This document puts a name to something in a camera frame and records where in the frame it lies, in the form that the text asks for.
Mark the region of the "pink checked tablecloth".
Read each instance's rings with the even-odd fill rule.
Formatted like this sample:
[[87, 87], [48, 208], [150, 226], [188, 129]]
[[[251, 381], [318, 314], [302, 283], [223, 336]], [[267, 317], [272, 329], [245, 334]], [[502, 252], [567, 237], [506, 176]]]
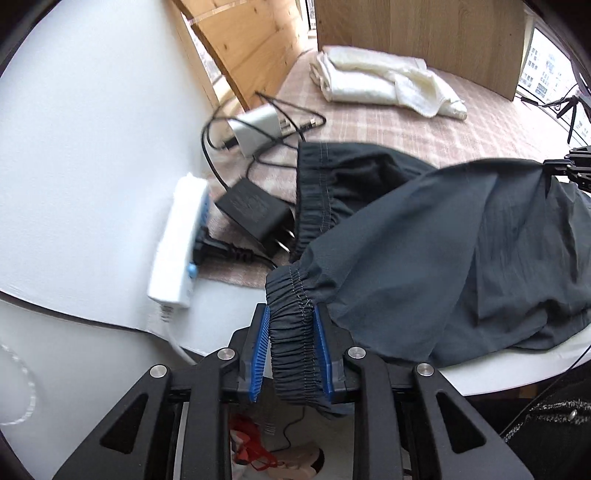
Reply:
[[[465, 102], [465, 121], [437, 116], [427, 119], [399, 107], [332, 103], [312, 83], [311, 61], [317, 51], [298, 58], [277, 98], [321, 113], [327, 124], [304, 133], [308, 141], [362, 142], [384, 145], [430, 163], [436, 168], [480, 158], [524, 158], [543, 162], [562, 158], [571, 148], [590, 145], [590, 126], [572, 135], [567, 142], [571, 114], [556, 119], [556, 112], [509, 101], [469, 80], [437, 72]], [[228, 185], [245, 176], [252, 160], [230, 151], [211, 150], [211, 158]], [[254, 162], [249, 179], [264, 190], [288, 202], [296, 201], [296, 170]], [[254, 250], [235, 224], [213, 205], [209, 218], [211, 236]], [[262, 265], [247, 265], [207, 259], [200, 276], [207, 280], [262, 289], [266, 272]]]

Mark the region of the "white power strip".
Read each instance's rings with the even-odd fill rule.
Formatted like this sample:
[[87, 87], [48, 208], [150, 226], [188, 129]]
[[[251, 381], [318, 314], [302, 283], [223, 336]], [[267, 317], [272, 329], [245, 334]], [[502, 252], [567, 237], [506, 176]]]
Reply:
[[164, 307], [188, 308], [198, 267], [197, 234], [207, 226], [211, 192], [204, 178], [187, 173], [176, 183], [172, 204], [152, 262], [147, 296]]

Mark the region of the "black power adapter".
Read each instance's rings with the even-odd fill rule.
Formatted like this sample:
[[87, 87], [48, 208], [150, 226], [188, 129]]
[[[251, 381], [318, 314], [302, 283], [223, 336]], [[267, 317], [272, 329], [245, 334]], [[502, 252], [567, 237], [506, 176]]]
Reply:
[[294, 246], [294, 213], [287, 202], [242, 178], [215, 205], [267, 256], [280, 251], [290, 253]]

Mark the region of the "white folded towel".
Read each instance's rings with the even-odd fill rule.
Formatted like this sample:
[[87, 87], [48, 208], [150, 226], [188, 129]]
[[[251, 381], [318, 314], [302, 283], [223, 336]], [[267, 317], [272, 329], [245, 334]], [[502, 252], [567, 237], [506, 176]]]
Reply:
[[311, 60], [310, 75], [329, 102], [397, 106], [425, 118], [468, 116], [465, 102], [421, 58], [325, 46]]

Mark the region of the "dark grey trousers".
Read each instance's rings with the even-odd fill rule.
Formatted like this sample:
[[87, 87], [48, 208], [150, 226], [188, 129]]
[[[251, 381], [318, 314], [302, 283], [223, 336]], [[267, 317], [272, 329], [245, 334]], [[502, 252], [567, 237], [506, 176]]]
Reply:
[[297, 152], [294, 249], [266, 278], [276, 394], [332, 414], [315, 308], [386, 359], [551, 349], [590, 322], [590, 199], [541, 163], [435, 168], [363, 143]]

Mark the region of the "light wooden board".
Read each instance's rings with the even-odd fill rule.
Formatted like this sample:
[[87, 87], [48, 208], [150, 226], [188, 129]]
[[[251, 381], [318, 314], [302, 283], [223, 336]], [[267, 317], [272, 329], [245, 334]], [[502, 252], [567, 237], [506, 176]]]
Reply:
[[343, 45], [424, 59], [509, 100], [525, 40], [521, 1], [315, 2], [318, 46]]

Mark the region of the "red and pink shoe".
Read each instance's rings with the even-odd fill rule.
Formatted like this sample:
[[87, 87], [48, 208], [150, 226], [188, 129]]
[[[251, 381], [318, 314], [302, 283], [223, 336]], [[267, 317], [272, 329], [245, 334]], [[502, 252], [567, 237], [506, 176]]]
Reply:
[[230, 417], [229, 434], [232, 479], [242, 479], [247, 469], [270, 479], [314, 479], [325, 466], [325, 452], [314, 442], [267, 450], [259, 426], [245, 415]]

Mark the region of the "black tripod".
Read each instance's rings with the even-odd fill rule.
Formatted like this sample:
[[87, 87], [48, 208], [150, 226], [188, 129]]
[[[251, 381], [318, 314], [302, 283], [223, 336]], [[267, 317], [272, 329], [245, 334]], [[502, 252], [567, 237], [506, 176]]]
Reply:
[[581, 145], [590, 144], [590, 97], [580, 92], [577, 84], [558, 99], [545, 101], [529, 91], [521, 94], [523, 103], [551, 112], [556, 121], [567, 127], [567, 143], [576, 138]]

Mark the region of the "silver usb charger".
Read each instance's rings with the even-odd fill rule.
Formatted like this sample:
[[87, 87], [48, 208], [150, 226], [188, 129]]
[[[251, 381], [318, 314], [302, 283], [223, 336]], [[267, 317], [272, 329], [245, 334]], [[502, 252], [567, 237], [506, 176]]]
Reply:
[[231, 136], [223, 145], [226, 149], [238, 147], [249, 157], [263, 147], [283, 137], [280, 114], [276, 107], [266, 104], [228, 120]]

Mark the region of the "pine wooden panel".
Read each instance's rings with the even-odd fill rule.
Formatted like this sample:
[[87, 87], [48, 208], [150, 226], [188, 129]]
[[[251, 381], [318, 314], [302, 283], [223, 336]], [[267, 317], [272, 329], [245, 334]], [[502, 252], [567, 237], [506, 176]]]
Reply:
[[228, 84], [231, 113], [259, 107], [259, 93], [280, 91], [297, 59], [311, 47], [296, 1], [174, 3]]

